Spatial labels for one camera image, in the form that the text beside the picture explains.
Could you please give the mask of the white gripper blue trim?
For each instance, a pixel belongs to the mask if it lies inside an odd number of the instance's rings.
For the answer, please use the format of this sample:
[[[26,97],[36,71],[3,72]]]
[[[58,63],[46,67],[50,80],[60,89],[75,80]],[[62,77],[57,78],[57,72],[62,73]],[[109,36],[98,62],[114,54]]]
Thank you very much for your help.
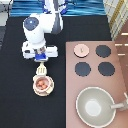
[[[34,49],[28,41],[25,41],[22,45],[22,54],[25,59],[34,59],[35,62],[42,62],[51,57],[57,57],[58,48],[44,45],[39,49]]]

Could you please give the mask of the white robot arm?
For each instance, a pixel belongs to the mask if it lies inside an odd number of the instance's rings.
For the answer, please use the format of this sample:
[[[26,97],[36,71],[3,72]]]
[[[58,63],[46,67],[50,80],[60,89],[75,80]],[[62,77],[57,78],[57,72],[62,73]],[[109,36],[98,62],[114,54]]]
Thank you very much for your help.
[[[58,34],[63,29],[58,0],[45,0],[45,3],[50,7],[48,13],[32,13],[23,21],[23,30],[27,38],[22,45],[23,57],[34,58],[36,62],[58,56],[58,48],[47,46],[44,34]]]

